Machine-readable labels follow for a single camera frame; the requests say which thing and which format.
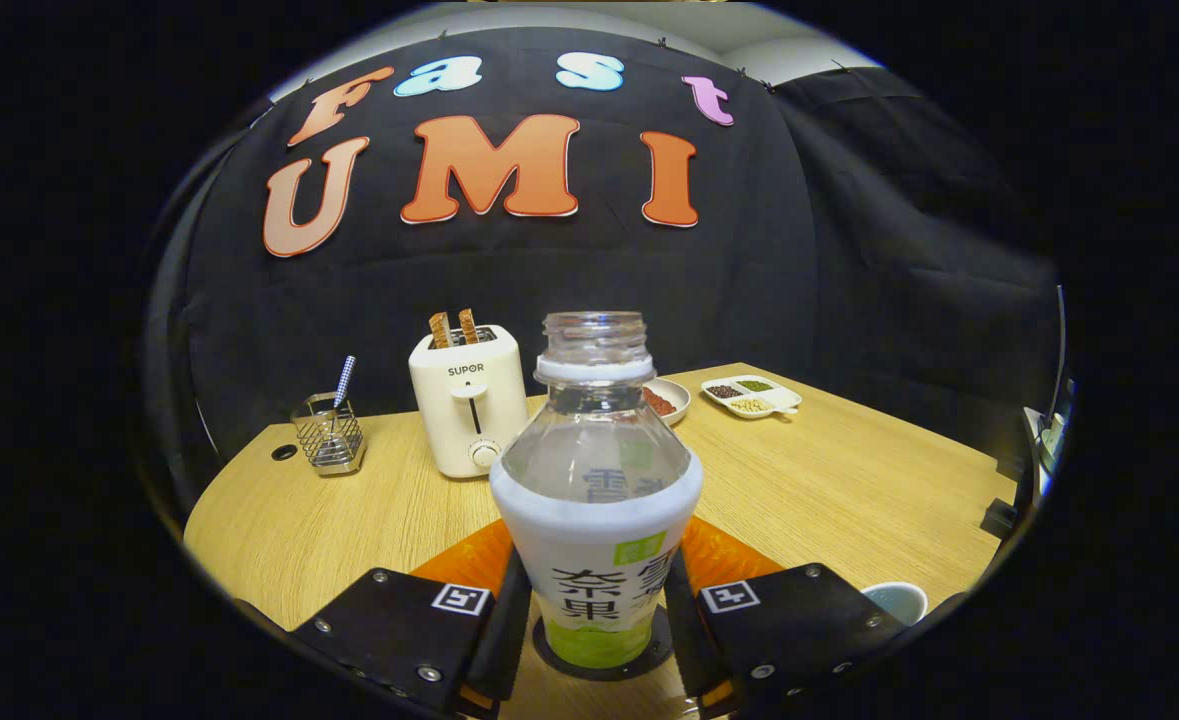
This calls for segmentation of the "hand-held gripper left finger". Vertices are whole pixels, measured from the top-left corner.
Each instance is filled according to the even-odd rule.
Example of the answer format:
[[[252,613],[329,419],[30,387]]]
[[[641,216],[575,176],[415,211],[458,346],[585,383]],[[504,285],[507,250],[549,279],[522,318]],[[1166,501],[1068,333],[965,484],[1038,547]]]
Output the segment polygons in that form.
[[[415,570],[365,570],[291,635],[417,716],[496,719],[529,609],[511,529],[493,521]]]

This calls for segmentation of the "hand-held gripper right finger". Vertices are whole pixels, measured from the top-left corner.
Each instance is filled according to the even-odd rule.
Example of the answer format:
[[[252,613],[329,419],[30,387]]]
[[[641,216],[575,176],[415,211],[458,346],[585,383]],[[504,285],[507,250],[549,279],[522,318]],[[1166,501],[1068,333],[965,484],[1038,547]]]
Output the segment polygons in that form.
[[[681,533],[665,605],[702,719],[808,716],[905,632],[826,564],[785,568],[702,518]]]

